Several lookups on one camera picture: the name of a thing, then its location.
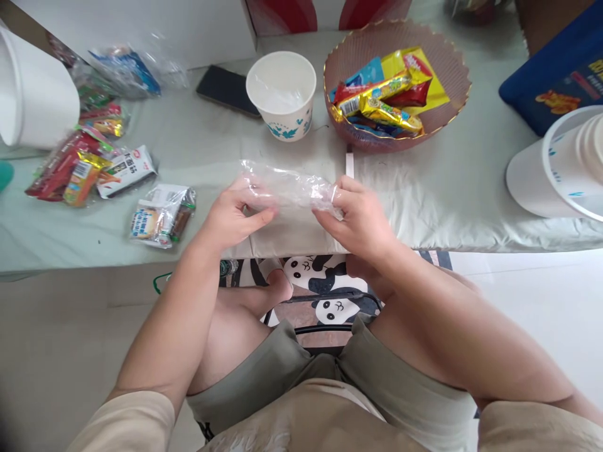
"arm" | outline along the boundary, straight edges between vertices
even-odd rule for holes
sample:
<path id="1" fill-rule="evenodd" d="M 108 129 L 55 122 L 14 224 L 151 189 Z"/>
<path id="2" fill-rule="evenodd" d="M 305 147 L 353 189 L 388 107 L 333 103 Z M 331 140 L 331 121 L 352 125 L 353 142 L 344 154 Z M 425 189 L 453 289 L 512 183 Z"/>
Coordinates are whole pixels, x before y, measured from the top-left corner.
<path id="1" fill-rule="evenodd" d="M 212 206 L 170 282 L 128 351 L 111 400 L 151 390 L 167 396 L 178 414 L 209 333 L 218 290 L 221 253 L 274 218 L 266 209 L 247 218 L 243 182 L 235 181 Z"/>
<path id="2" fill-rule="evenodd" d="M 346 177 L 340 188 L 335 204 L 344 211 L 343 221 L 315 212 L 318 221 L 390 281 L 433 358 L 481 408 L 496 400 L 544 402 L 601 422 L 597 409 L 525 331 L 398 242 L 374 193 Z"/>

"pink basket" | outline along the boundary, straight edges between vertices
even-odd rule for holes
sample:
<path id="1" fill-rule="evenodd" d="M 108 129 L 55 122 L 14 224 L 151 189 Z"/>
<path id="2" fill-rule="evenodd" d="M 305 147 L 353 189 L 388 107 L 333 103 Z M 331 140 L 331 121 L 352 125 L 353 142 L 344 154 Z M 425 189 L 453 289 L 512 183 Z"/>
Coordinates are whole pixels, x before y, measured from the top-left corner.
<path id="1" fill-rule="evenodd" d="M 398 49 L 420 46 L 438 75 L 450 102 L 419 115 L 425 135 L 416 138 L 379 137 L 356 129 L 342 118 L 331 104 L 327 93 L 341 80 L 355 74 L 374 57 L 384 57 Z M 469 69 L 462 54 L 443 35 L 434 33 L 427 25 L 410 20 L 380 21 L 352 31 L 335 47 L 325 62 L 325 102 L 331 122 L 339 136 L 348 143 L 371 153 L 405 151 L 429 139 L 455 119 L 469 98 L 471 82 Z"/>

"sleeve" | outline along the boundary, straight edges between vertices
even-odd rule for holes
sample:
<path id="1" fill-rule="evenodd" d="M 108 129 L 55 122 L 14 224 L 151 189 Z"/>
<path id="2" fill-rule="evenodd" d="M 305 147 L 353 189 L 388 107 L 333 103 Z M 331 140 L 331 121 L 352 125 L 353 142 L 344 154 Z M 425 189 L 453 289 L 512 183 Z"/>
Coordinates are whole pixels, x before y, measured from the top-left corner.
<path id="1" fill-rule="evenodd" d="M 163 394 L 120 395 L 99 408 L 67 452 L 165 452 L 175 422 L 174 408 Z"/>
<path id="2" fill-rule="evenodd" d="M 576 414 L 532 402 L 494 402 L 479 421 L 480 452 L 603 450 L 603 428 Z"/>

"white snack package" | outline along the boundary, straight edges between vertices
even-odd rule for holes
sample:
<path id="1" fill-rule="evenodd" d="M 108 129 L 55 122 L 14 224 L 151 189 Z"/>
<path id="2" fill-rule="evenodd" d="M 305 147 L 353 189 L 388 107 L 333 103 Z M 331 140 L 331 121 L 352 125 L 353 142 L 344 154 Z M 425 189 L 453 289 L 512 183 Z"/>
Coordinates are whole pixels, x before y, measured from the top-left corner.
<path id="1" fill-rule="evenodd" d="M 143 145 L 116 156 L 112 165 L 100 173 L 96 188 L 101 198 L 111 199 L 156 174 L 151 156 Z"/>
<path id="2" fill-rule="evenodd" d="M 180 205 L 190 187 L 157 184 L 138 201 L 130 228 L 130 239 L 156 248 L 172 247 L 171 231 Z"/>

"paper cup with blue pattern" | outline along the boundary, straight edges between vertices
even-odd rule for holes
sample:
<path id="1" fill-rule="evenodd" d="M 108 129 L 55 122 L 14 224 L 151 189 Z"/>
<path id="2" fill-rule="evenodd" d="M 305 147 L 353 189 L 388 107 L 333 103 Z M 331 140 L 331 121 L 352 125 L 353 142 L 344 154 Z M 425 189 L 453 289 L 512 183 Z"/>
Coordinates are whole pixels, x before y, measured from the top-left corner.
<path id="1" fill-rule="evenodd" d="M 276 139 L 292 143 L 308 133 L 316 71 L 306 58 L 290 51 L 269 53 L 251 67 L 246 87 Z"/>

